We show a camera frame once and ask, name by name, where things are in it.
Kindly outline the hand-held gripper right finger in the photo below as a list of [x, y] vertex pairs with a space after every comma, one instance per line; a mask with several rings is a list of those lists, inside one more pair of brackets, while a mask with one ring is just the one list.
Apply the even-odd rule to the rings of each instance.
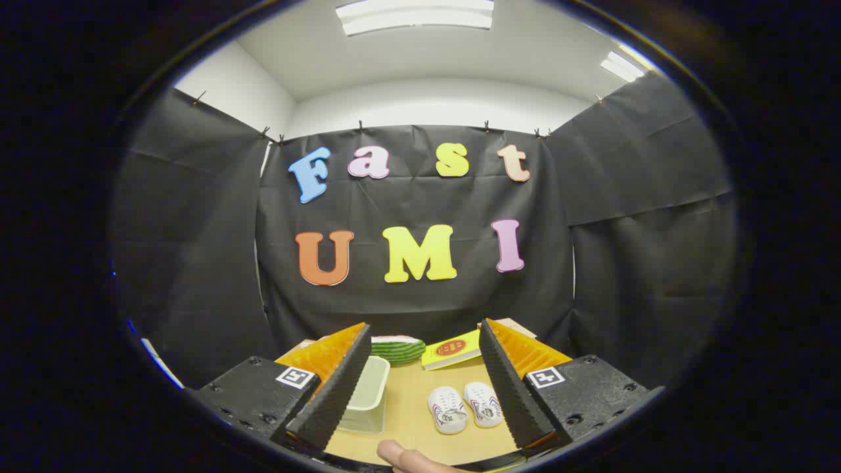
[[572, 359], [499, 321], [482, 321], [480, 352], [519, 449], [593, 437], [650, 400], [648, 388], [595, 354]]

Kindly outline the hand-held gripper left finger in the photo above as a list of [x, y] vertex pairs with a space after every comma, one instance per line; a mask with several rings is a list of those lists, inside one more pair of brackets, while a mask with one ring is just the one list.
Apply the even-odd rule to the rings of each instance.
[[358, 323], [279, 359], [251, 356], [197, 390], [205, 406], [259, 438], [327, 448], [371, 353]]

